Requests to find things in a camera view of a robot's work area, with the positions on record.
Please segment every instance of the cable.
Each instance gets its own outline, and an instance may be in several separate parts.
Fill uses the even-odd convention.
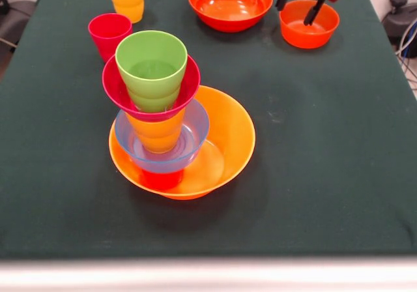
[[[407,64],[405,64],[405,67],[414,76],[414,78],[417,79],[417,74],[412,71],[411,67],[409,67]]]
[[[25,12],[24,10],[20,10],[20,9],[18,9],[18,8],[16,8],[16,7],[10,7],[10,9],[11,10],[15,10],[16,12],[20,12],[20,13],[22,13],[22,14],[25,14],[26,16],[28,16],[28,17],[31,17],[31,15],[28,13],[28,12]]]
[[[8,46],[11,46],[12,48],[17,48],[18,46],[14,43],[11,43],[10,41],[7,41],[6,39],[0,38],[0,42],[7,44]]]
[[[412,34],[412,36],[409,38],[409,40],[407,41],[406,44],[404,44],[405,38],[407,37],[409,31],[414,27],[414,25],[417,23],[417,18],[415,20],[412,21],[412,23],[407,27],[407,29],[405,30],[403,37],[401,38],[401,41],[399,42],[399,49],[396,51],[396,55],[401,55],[401,53],[403,52],[403,50],[405,48],[407,48],[410,43],[414,40],[414,38],[417,35],[417,29],[415,30],[415,32]]]
[[[417,30],[416,28],[417,28],[417,23],[415,23],[415,24],[412,26],[412,28],[411,28],[411,32],[410,32],[410,33],[414,34],[414,33],[416,32],[416,30]],[[409,45],[405,48],[405,53],[404,53],[404,55],[403,55],[403,61],[402,61],[402,63],[401,63],[401,66],[403,66],[403,65],[404,65],[404,62],[405,62],[405,58],[406,58],[406,57],[408,57],[408,58],[409,58],[408,63],[410,63],[410,57],[408,56],[408,55],[409,55],[409,51],[410,51],[410,46],[411,46],[411,44],[409,44]]]

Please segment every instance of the cup rim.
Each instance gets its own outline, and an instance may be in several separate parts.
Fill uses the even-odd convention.
[[[226,20],[226,19],[221,19],[219,17],[215,17],[215,16],[211,16],[211,15],[207,15],[206,13],[204,13],[203,11],[201,11],[199,8],[196,7],[195,3],[192,2],[191,0],[188,0],[188,3],[190,4],[190,6],[193,8],[193,10],[198,13],[199,15],[211,18],[213,20],[217,20],[219,22],[226,22],[226,23],[234,23],[234,22],[246,22],[248,20],[254,20],[256,18],[261,18],[263,17],[272,7],[272,4],[274,4],[274,0],[269,0],[269,2],[267,4],[264,5],[264,9],[260,14],[256,14],[253,15],[249,18],[244,18],[242,20]]]
[[[99,36],[99,35],[97,35],[96,33],[94,33],[94,32],[92,32],[92,31],[91,31],[91,24],[92,24],[95,20],[100,19],[100,18],[103,18],[104,16],[120,16],[120,17],[122,17],[122,18],[126,19],[126,21],[128,21],[128,22],[129,22],[129,28],[128,28],[125,32],[123,32],[123,33],[121,33],[121,34],[119,34],[119,35],[117,35],[117,36]],[[103,13],[103,14],[97,15],[96,17],[94,17],[94,18],[93,18],[93,19],[89,22],[89,25],[88,25],[88,30],[89,30],[90,34],[91,34],[91,35],[94,35],[94,37],[96,37],[96,38],[109,40],[109,39],[114,39],[114,38],[123,37],[123,36],[125,36],[126,34],[128,34],[128,33],[132,30],[132,22],[130,21],[130,19],[129,19],[127,16],[125,16],[125,15],[123,15],[123,14],[119,14],[119,13]]]
[[[117,56],[118,56],[119,49],[122,46],[123,42],[127,41],[129,38],[134,37],[134,36],[136,36],[138,34],[144,34],[144,33],[160,33],[160,34],[164,34],[164,35],[167,35],[167,36],[169,36],[171,38],[174,38],[175,40],[177,40],[181,44],[182,48],[185,51],[185,59],[182,62],[181,67],[176,72],[174,72],[173,74],[171,74],[169,76],[163,77],[163,78],[147,79],[147,78],[142,78],[142,77],[137,77],[137,76],[132,75],[131,73],[129,73],[128,71],[126,71],[120,65]],[[128,35],[126,38],[124,38],[123,40],[121,40],[121,42],[119,43],[119,45],[116,48],[115,59],[116,59],[116,63],[117,63],[117,68],[120,71],[123,71],[123,73],[126,74],[127,76],[131,77],[132,79],[140,79],[144,84],[147,84],[147,83],[152,83],[153,84],[153,83],[155,83],[157,81],[161,81],[161,80],[166,80],[166,79],[172,78],[172,77],[176,76],[179,72],[181,72],[186,67],[186,65],[187,65],[188,51],[187,51],[187,47],[185,46],[185,44],[178,37],[172,35],[171,33],[167,33],[165,31],[161,31],[161,30],[143,30],[143,31],[138,31],[136,33],[132,33],[131,35]]]

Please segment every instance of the orange bowl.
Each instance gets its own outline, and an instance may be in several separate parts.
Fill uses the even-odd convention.
[[[305,26],[304,18],[315,4],[313,0],[291,1],[280,12],[282,37],[297,48],[315,49],[324,46],[339,25],[338,13],[324,4],[313,25]]]
[[[206,109],[210,131],[195,160],[174,187],[155,187],[117,142],[114,123],[109,135],[110,155],[117,169],[136,186],[171,199],[196,199],[225,185],[249,162],[255,148],[255,128],[248,112],[231,96],[200,86],[195,99]],[[163,177],[153,178],[162,182]]]
[[[188,0],[195,13],[210,27],[236,33],[255,25],[274,0]]]

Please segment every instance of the table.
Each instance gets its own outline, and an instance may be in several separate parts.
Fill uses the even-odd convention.
[[[87,32],[110,0],[40,0],[0,83],[0,258],[413,256],[417,105],[369,0],[341,0],[329,44],[302,51],[271,9],[234,35],[187,0],[145,0],[134,30],[177,35],[202,82],[257,132],[251,162],[194,201],[115,168],[117,108]]]

